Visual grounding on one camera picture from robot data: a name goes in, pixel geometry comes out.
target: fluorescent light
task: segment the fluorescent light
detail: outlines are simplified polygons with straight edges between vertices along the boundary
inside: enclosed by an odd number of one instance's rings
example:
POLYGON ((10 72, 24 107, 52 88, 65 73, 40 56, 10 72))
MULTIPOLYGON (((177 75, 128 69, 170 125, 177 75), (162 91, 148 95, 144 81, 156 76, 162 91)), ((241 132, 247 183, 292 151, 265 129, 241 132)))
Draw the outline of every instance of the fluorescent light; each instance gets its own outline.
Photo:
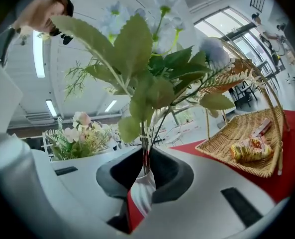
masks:
POLYGON ((43 42, 42 38, 38 37, 40 32, 33 31, 32 34, 32 47, 33 47, 33 59, 34 66, 36 68, 37 77, 44 78, 44 68, 43 68, 43 42))
POLYGON ((113 101, 108 105, 108 107, 105 109, 105 112, 108 112, 108 111, 112 108, 112 106, 115 105, 116 102, 117 102, 116 100, 113 100, 113 101))
POLYGON ((50 111, 52 117, 56 117, 57 113, 56 113, 56 110, 54 109, 52 101, 51 100, 46 100, 46 104, 47 104, 47 106, 49 108, 49 111, 50 111))

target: flower arrangement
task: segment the flower arrangement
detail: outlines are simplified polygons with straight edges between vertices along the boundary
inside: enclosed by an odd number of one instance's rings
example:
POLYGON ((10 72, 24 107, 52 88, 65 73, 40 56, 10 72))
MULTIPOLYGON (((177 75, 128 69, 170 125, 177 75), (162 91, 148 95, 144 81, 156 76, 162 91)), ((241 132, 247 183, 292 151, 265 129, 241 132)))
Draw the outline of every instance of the flower arrangement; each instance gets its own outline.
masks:
MULTIPOLYGON (((233 67, 220 40, 206 39, 192 57, 193 47, 184 49, 177 42, 186 28, 175 12, 179 0, 154 1, 156 9, 151 10, 151 18, 141 8, 132 10, 119 2, 112 5, 106 9, 100 30, 79 19, 51 17, 60 31, 78 39, 93 56, 87 67, 77 64, 69 70, 67 76, 73 82, 67 87, 67 95, 82 90, 87 76, 109 83, 114 95, 128 95, 131 116, 119 121, 120 136, 125 142, 141 137, 144 155, 148 155, 157 135, 155 124, 161 118, 163 122, 174 106, 197 95, 202 88, 250 76, 246 72, 217 78, 233 67)), ((198 98, 210 110, 233 107, 222 94, 206 93, 198 98)))
POLYGON ((58 117, 58 125, 57 130, 46 131, 45 136, 59 160, 93 156, 107 148, 110 129, 102 129, 85 112, 75 113, 73 128, 63 130, 61 117, 58 117))

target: food package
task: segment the food package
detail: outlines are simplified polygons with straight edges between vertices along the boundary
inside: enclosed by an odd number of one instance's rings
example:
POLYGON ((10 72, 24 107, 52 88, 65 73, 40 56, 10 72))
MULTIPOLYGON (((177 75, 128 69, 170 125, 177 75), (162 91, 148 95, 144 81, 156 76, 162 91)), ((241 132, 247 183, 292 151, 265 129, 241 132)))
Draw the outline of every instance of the food package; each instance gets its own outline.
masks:
POLYGON ((265 138, 259 136, 234 143, 230 147, 230 152, 233 160, 237 163, 256 161, 273 155, 273 150, 265 138))
POLYGON ((267 118, 265 118, 262 122, 262 124, 260 125, 260 127, 258 127, 256 130, 254 130, 254 132, 252 133, 252 137, 257 137, 257 136, 263 136, 271 127, 271 121, 267 118))

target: person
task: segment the person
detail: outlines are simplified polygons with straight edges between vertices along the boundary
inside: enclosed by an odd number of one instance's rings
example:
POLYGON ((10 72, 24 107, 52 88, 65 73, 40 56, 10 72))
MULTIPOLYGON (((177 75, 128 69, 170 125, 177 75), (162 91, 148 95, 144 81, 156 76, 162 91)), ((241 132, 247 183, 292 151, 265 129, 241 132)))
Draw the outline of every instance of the person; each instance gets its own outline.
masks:
POLYGON ((252 14, 251 17, 255 21, 259 33, 270 42, 270 44, 272 45, 272 49, 275 50, 278 55, 282 56, 282 61, 285 64, 285 68, 289 72, 289 78, 287 79, 287 81, 295 81, 295 71, 289 64, 289 58, 287 57, 287 53, 283 46, 283 42, 285 42, 284 36, 275 34, 272 30, 261 24, 261 19, 258 13, 252 14))
MULTIPOLYGON (((8 53, 15 41, 27 30, 35 30, 49 36, 56 36, 61 32, 51 22, 53 15, 67 15, 72 17, 74 6, 70 0, 33 0, 19 14, 17 19, 0 35, 4 35, 1 48, 0 64, 5 67, 8 53)), ((71 37, 62 35, 63 44, 68 44, 71 37)))

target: black chair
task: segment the black chair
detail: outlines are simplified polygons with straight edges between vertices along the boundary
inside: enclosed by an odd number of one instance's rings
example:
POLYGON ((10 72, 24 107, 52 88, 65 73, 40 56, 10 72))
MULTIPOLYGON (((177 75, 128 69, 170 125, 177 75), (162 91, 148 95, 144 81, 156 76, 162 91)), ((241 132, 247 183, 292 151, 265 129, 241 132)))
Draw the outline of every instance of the black chair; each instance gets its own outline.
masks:
POLYGON ((243 96, 242 97, 243 100, 245 100, 247 102, 248 106, 251 107, 249 104, 249 102, 251 101, 250 94, 252 94, 256 100, 258 100, 254 91, 252 90, 252 88, 254 87, 254 84, 249 86, 246 81, 243 81, 242 85, 243 86, 241 88, 238 85, 235 86, 234 94, 237 95, 237 100, 239 101, 240 107, 242 107, 242 102, 240 102, 240 99, 241 99, 240 95, 243 96))

